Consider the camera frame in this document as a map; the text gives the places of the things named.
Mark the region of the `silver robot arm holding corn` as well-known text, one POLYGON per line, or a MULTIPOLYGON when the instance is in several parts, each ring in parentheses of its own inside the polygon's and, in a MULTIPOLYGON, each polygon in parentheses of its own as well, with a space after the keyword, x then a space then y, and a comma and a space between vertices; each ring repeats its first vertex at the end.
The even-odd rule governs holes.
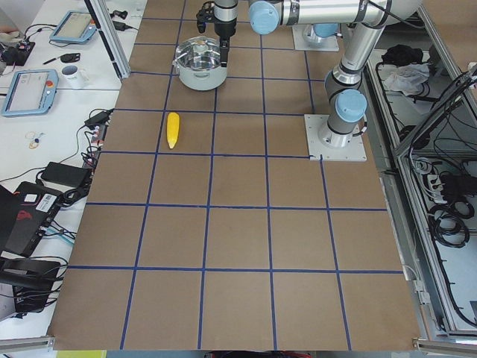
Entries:
POLYGON ((385 27, 407 19, 420 5, 420 1, 331 2, 330 19, 350 20, 356 28, 340 62, 325 80, 331 112, 319 129, 324 145, 333 149, 349 145, 353 130, 367 109, 367 99, 358 90, 365 63, 385 27))

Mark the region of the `silver robot arm holding lid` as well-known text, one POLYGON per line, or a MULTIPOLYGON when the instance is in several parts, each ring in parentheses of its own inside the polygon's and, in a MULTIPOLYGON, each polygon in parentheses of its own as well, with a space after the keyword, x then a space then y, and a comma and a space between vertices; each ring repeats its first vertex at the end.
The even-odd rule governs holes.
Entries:
POLYGON ((421 1, 249 1, 253 30, 270 34, 279 26, 355 23, 356 29, 341 59, 341 69, 362 69, 384 27, 401 22, 417 11, 421 1))

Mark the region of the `second grey arm base plate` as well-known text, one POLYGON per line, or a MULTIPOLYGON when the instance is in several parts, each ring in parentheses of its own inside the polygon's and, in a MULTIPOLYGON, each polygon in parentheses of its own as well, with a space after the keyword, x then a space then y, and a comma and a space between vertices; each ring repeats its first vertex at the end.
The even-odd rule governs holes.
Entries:
POLYGON ((294 25, 294 49, 299 51, 339 51, 338 23, 294 25))

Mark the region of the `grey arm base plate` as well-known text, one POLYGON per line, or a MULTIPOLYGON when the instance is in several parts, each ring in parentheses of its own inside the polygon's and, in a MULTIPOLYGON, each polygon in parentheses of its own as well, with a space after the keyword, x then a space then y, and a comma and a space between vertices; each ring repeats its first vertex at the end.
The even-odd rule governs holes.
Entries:
POLYGON ((328 127, 328 115, 304 116, 310 160, 365 162, 361 128, 356 123, 351 134, 336 134, 328 127))

